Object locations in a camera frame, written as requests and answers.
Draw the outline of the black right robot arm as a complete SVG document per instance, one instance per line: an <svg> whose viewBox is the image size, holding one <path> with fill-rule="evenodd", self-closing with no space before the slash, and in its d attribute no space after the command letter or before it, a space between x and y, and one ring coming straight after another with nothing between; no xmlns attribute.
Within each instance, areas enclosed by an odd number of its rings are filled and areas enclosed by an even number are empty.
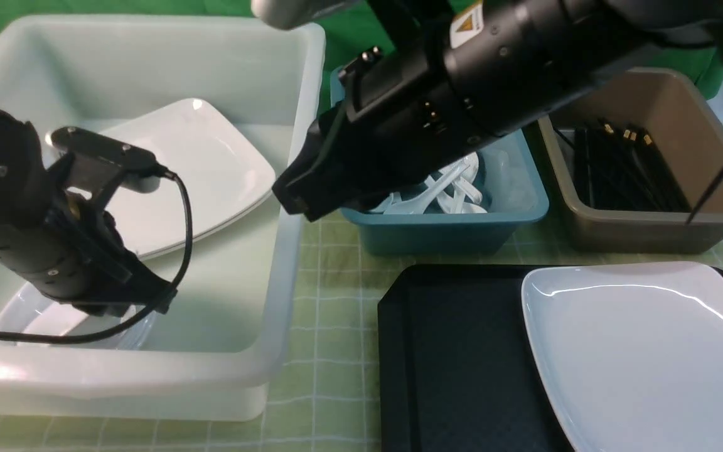
<svg viewBox="0 0 723 452"><path fill-rule="evenodd" d="M313 222L493 143L659 48L715 48L723 1L370 1L394 44L341 69L345 98L310 126L273 192Z"/></svg>

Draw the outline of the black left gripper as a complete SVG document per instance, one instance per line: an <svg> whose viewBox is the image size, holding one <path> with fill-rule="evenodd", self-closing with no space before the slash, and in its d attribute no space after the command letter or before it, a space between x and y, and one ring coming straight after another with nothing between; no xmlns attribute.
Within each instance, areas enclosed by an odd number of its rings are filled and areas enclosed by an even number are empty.
<svg viewBox="0 0 723 452"><path fill-rule="evenodd" d="M124 246L107 211L74 195L29 222L0 224L0 263L57 303L94 316L166 314L177 289Z"/></svg>

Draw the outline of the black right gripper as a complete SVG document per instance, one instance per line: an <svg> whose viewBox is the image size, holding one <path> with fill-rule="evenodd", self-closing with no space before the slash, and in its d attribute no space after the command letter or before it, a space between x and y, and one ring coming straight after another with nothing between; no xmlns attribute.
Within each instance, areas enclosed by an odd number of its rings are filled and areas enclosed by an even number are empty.
<svg viewBox="0 0 723 452"><path fill-rule="evenodd" d="M345 75L345 99L308 132L273 192L287 213L313 222L362 210L504 137L474 120L438 48L411 48Z"/></svg>

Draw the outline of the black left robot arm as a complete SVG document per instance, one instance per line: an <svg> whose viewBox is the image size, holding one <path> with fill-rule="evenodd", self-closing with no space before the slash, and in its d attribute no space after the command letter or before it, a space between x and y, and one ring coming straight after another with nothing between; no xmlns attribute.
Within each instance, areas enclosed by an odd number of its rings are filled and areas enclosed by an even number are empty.
<svg viewBox="0 0 723 452"><path fill-rule="evenodd" d="M177 291L127 249L107 211L120 188L158 188L157 158L80 127L50 137L61 157L45 166L35 127L0 110L0 265L90 315L129 305L166 313Z"/></svg>

